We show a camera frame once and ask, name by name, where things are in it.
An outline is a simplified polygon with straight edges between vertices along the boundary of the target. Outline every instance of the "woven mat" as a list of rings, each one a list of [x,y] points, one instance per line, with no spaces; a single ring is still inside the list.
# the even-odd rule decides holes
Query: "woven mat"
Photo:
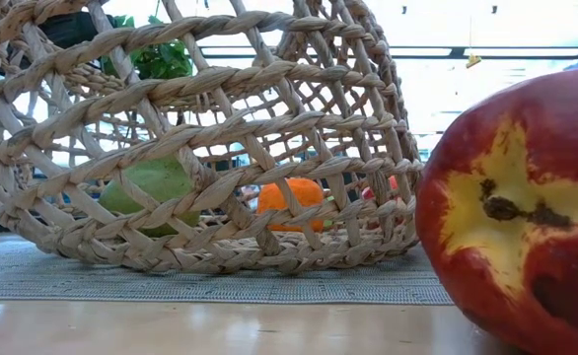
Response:
[[[0,300],[452,305],[421,247],[374,266],[292,277],[143,274],[45,254],[28,242],[0,243]]]

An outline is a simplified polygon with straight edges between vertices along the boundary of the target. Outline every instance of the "wooden table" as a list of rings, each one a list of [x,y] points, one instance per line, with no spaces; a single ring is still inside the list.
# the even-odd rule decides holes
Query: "wooden table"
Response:
[[[454,307],[0,302],[0,355],[521,354]]]

